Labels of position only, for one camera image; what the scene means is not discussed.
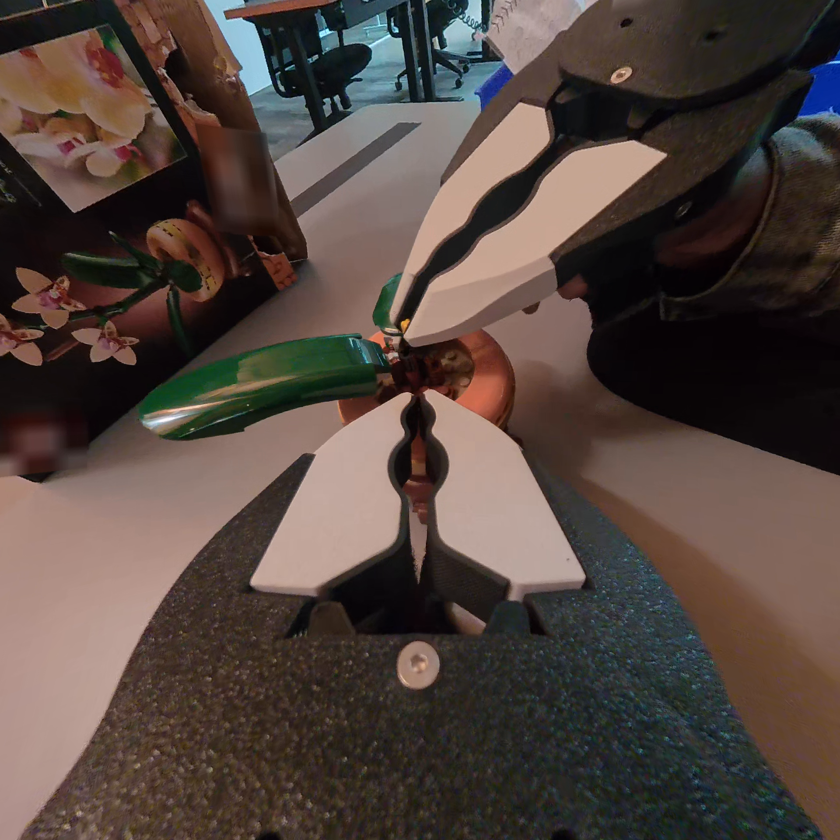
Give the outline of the person's right hand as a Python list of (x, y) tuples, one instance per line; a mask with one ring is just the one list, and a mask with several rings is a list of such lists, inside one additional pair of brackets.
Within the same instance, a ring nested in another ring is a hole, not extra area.
[(665, 268), (725, 274), (746, 248), (770, 198), (772, 166), (761, 146), (726, 195), (690, 223), (660, 236), (654, 254)]

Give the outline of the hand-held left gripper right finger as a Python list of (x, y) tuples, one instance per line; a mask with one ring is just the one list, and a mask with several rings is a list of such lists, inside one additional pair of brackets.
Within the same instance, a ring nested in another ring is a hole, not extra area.
[(519, 445), (436, 392), (422, 396), (427, 505), (421, 583), (444, 602), (522, 602), (585, 572)]

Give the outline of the long office table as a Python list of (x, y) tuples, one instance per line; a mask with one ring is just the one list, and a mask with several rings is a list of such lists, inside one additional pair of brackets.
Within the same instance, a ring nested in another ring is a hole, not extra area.
[(305, 141), (309, 141), (350, 114), (350, 110), (344, 111), (341, 109), (339, 102), (337, 102), (337, 111), (333, 111), (330, 100), (322, 98), (314, 80), (299, 29), (301, 19), (312, 10), (319, 12), (320, 38), (322, 47), (325, 49), (331, 49), (339, 44), (337, 34), (331, 31), (326, 23), (327, 10), (330, 10), (333, 14), (339, 13), (342, 15), (346, 24), (343, 34), (348, 28), (362, 25), (378, 14), (389, 15), (396, 21), (396, 33), (402, 43), (410, 100), (412, 102), (461, 102), (463, 100), (462, 97), (441, 97), (436, 93), (426, 3), (397, 1), (246, 2), (241, 7), (228, 9), (224, 15), (228, 20), (245, 20), (251, 23), (256, 31), (258, 25), (282, 27), (287, 31), (290, 53), (302, 82), (303, 97), (298, 98), (305, 101), (312, 125), (309, 134), (305, 137)]

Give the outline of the circle print white paper bag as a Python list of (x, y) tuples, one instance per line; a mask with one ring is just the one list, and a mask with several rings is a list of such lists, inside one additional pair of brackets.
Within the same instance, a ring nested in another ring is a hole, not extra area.
[(484, 41), (516, 75), (591, 5), (592, 1), (496, 1)]

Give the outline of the rounded green lego leaf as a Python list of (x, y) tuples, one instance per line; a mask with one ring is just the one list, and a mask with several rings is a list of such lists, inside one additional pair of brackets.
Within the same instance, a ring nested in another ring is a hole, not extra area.
[(383, 333), (402, 334), (403, 328), (392, 317), (392, 305), (402, 280), (402, 274), (396, 274), (382, 287), (374, 305), (372, 319), (374, 325)]

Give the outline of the person's right forearm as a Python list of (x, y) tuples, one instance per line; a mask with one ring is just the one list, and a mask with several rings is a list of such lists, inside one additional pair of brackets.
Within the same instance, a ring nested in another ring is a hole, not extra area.
[(662, 293), (667, 322), (744, 314), (815, 318), (839, 306), (839, 117), (794, 120), (767, 143), (770, 193), (726, 274), (691, 296)]

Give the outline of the orchid print lego box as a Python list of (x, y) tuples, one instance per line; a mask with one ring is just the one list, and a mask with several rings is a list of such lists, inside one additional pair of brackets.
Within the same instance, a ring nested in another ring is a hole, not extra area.
[(2, 476), (43, 480), (308, 244), (208, 2), (2, 2)]

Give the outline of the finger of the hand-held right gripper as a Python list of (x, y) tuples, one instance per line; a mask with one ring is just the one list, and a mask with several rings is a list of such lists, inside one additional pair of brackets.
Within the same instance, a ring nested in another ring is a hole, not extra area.
[[(513, 176), (530, 167), (552, 140), (547, 110), (520, 101), (440, 186), (402, 271), (392, 305), (395, 321), (401, 326), (410, 321), (430, 281), (464, 258), (460, 247), (450, 255), (444, 246), (454, 243), (453, 235), (467, 233), (467, 225), (478, 219), (480, 202), (495, 187), (512, 186)], [(483, 222), (477, 233), (467, 233), (466, 250), (497, 226)]]
[(545, 299), (557, 287), (552, 252), (666, 156), (630, 140), (566, 155), (517, 216), (430, 281), (405, 340), (413, 347), (450, 340)]

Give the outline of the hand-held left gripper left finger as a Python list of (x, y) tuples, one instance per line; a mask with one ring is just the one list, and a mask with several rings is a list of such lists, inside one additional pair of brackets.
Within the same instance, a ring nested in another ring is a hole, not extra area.
[(258, 592), (324, 595), (406, 536), (393, 458), (411, 440), (400, 394), (331, 436), (314, 454), (250, 579)]

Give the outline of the blue plastic bin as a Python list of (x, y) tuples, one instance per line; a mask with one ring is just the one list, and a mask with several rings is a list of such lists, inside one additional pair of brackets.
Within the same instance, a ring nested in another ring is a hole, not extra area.
[[(809, 90), (799, 116), (811, 116), (822, 112), (839, 113), (839, 55), (834, 60), (817, 66), (811, 70), (813, 84)], [(506, 65), (501, 65), (476, 90), (479, 106), (484, 110), (489, 102), (498, 95), (513, 78), (513, 74)]]

